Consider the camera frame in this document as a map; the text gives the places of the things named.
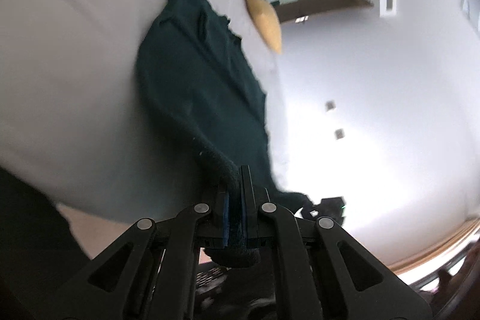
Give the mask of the yellow pillow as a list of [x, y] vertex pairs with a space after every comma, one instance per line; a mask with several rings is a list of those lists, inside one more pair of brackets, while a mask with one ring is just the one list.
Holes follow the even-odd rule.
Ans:
[[268, 0], [246, 0], [249, 15], [270, 50], [282, 53], [281, 24]]

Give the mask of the grey wall socket upper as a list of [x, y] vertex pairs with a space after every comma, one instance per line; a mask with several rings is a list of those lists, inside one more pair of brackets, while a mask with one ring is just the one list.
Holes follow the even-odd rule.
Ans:
[[334, 101], [327, 101], [325, 105], [326, 105], [325, 108], [327, 111], [333, 110], [336, 107], [336, 104]]

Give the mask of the grey wall socket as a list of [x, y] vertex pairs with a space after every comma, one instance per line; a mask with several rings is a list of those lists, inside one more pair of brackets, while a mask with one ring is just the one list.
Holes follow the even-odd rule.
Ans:
[[343, 129], [338, 129], [335, 131], [335, 137], [337, 140], [342, 139], [344, 137]]
[[336, 107], [336, 104], [334, 101], [327, 101], [325, 105], [326, 105], [325, 108], [327, 111], [333, 110]]

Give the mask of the grey wall socket lower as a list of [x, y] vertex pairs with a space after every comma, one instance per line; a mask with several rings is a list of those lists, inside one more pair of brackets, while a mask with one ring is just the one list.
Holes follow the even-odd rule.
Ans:
[[344, 137], [343, 129], [338, 129], [335, 131], [335, 137], [337, 140], [342, 139]]

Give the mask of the dark green knitted garment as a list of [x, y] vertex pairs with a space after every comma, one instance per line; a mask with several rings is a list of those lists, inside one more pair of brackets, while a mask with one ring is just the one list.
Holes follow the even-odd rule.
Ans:
[[230, 21], [208, 0], [168, 0], [137, 52], [136, 76], [154, 126], [193, 154], [199, 189], [229, 193], [229, 242], [207, 249], [230, 268], [254, 266], [259, 252], [242, 230], [240, 166], [272, 201], [291, 211], [308, 198], [275, 184], [266, 131], [266, 96]]

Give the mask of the white bed sheet mattress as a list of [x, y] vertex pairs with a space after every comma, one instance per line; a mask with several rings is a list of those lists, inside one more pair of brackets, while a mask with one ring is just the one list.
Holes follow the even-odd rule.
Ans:
[[[245, 0], [208, 0], [230, 20], [267, 95], [269, 153], [283, 158], [278, 58]], [[191, 156], [149, 124], [137, 50], [167, 0], [1, 0], [1, 166], [49, 198], [130, 223], [168, 218], [193, 193]]]

